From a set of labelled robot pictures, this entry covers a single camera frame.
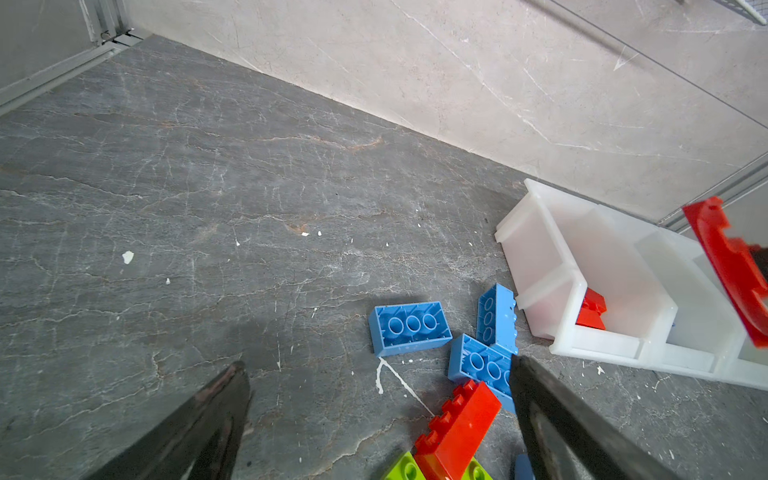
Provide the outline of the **blue brick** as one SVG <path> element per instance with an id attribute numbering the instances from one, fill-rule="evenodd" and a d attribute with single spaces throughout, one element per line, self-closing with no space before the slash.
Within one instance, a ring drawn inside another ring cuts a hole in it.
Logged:
<path id="1" fill-rule="evenodd" d="M 369 327 L 377 357 L 434 349 L 453 339 L 439 301 L 376 306 Z"/>
<path id="2" fill-rule="evenodd" d="M 520 454 L 514 463 L 514 480 L 535 480 L 532 464 L 527 454 Z"/>
<path id="3" fill-rule="evenodd" d="M 516 306 L 514 293 L 498 283 L 481 295 L 478 300 L 477 339 L 507 356 L 517 355 Z"/>

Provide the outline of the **red arch lego piece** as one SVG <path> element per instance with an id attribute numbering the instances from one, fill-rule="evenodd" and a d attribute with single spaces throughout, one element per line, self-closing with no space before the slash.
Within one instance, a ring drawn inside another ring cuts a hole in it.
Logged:
<path id="1" fill-rule="evenodd" d="M 767 346 L 767 249 L 730 237 L 723 201 L 711 197 L 683 207 L 683 213 L 747 335 L 757 348 Z"/>

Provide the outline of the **red lego brick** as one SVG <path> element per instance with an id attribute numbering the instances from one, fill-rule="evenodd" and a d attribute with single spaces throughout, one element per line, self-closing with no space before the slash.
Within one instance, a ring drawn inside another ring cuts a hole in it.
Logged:
<path id="1" fill-rule="evenodd" d="M 576 324 L 582 327 L 605 330 L 606 327 L 601 319 L 599 311 L 582 308 L 579 312 Z"/>
<path id="2" fill-rule="evenodd" d="M 588 288 L 582 302 L 582 309 L 596 312 L 601 316 L 607 311 L 605 298 L 591 288 Z"/>

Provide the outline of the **blue brick studs down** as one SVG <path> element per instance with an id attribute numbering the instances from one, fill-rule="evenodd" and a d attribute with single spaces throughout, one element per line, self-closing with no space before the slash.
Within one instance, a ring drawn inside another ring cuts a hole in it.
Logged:
<path id="1" fill-rule="evenodd" d="M 466 334 L 453 339 L 450 345 L 447 377 L 456 384 L 464 384 L 469 380 L 485 383 L 499 399 L 502 408 L 514 414 L 510 356 Z"/>

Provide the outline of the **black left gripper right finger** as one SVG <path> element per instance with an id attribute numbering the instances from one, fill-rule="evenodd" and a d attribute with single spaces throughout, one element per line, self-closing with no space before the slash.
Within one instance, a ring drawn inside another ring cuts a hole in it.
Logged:
<path id="1" fill-rule="evenodd" d="M 595 479 L 676 479 L 528 356 L 511 360 L 510 386 L 537 479 L 576 479 L 577 458 Z"/>

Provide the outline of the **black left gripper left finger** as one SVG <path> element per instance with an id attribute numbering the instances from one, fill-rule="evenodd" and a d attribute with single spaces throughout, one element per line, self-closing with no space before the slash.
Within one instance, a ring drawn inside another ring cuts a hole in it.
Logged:
<path id="1" fill-rule="evenodd" d="M 229 479 L 251 399 L 242 361 L 222 370 L 89 479 Z"/>

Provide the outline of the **green brick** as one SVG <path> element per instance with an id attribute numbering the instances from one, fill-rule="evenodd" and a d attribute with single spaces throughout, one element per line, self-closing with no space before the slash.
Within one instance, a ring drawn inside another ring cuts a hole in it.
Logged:
<path id="1" fill-rule="evenodd" d="M 425 480 L 417 462 L 410 452 L 398 457 L 396 462 L 382 477 L 383 480 Z"/>
<path id="2" fill-rule="evenodd" d="M 493 480 L 476 458 L 472 458 L 463 472 L 462 480 Z"/>

